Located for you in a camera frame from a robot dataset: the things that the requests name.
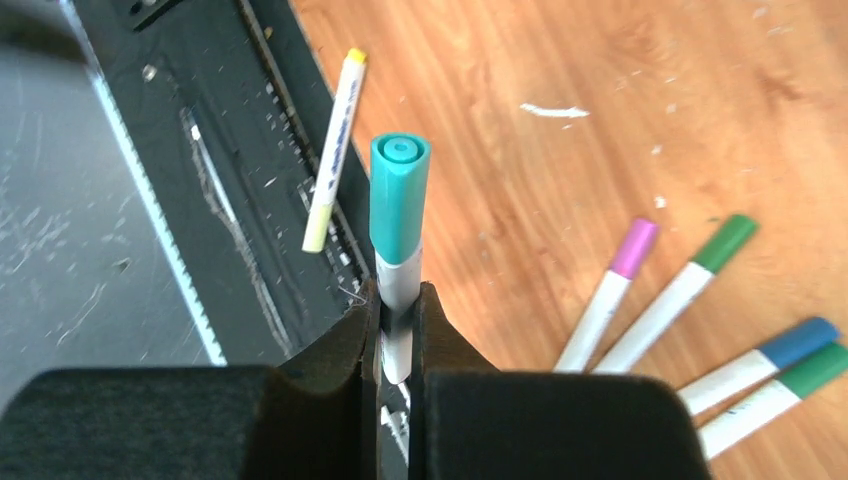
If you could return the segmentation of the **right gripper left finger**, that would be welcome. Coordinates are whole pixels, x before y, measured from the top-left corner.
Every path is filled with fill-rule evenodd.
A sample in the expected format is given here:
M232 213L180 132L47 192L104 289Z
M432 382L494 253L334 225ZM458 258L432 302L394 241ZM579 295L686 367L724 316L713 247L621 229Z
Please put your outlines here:
M1 417L5 479L376 479L374 281L279 366L59 369Z

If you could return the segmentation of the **white pen green cap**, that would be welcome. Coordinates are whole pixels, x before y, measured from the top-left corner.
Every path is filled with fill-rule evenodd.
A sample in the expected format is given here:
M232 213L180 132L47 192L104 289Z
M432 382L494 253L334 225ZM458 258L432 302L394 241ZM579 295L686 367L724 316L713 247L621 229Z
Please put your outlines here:
M624 374L630 371L759 228L760 224L747 215L730 216L638 316L592 372Z

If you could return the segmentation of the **white pen blue cap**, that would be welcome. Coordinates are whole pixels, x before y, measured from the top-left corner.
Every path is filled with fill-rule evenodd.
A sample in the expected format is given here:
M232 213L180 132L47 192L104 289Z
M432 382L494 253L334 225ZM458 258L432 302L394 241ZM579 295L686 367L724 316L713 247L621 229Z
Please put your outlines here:
M822 317L812 317L741 354L677 391L692 416L798 363L841 337Z

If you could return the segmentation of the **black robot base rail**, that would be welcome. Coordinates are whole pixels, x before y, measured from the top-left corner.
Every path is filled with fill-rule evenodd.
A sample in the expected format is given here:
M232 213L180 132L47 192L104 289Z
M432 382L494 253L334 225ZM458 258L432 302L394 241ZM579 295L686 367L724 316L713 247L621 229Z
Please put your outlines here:
M102 99L216 364L282 364L372 275L347 152L329 236L302 250L333 104L289 1L68 1Z

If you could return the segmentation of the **white pen yellow cap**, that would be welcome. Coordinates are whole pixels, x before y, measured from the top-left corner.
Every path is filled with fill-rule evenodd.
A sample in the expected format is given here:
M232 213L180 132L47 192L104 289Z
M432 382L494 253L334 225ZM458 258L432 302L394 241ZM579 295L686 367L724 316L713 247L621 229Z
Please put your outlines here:
M351 48L342 65L302 243L302 250L306 253L318 253L325 245L366 64L367 54Z

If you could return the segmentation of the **white pen teal end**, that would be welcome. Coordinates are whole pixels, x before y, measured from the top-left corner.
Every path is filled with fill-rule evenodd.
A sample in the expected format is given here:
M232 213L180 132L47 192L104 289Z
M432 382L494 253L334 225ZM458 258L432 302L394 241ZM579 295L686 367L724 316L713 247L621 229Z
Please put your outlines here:
M583 372L659 232L657 223L636 218L603 274L553 371Z

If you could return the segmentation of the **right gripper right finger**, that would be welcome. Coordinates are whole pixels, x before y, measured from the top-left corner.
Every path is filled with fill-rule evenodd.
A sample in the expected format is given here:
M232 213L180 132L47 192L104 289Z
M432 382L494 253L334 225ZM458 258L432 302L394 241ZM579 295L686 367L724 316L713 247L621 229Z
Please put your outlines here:
M448 321L412 309L413 479L707 479L693 422L646 376L502 371Z

